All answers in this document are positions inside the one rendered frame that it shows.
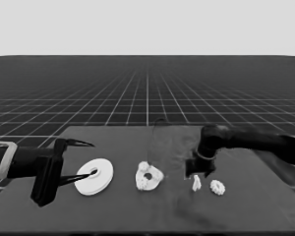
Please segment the small white T-shaped piece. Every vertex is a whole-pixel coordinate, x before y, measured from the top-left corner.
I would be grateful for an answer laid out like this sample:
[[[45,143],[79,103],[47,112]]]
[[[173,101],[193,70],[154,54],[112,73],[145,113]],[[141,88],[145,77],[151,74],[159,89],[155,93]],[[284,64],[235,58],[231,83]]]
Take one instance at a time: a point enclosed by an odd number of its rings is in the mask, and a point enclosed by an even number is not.
[[[197,192],[201,187],[202,187],[201,179],[198,175],[195,175],[192,189],[194,192]]]

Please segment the large thick white disc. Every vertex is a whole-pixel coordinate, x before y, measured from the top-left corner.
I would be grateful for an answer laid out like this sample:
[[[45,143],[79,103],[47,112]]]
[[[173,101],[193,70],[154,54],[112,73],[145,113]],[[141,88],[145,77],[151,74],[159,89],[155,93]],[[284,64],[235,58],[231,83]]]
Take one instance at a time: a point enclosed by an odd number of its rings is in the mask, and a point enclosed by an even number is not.
[[[114,167],[106,158],[96,158],[85,163],[77,172],[88,177],[75,183],[77,191],[84,196],[92,196],[103,191],[112,181]]]

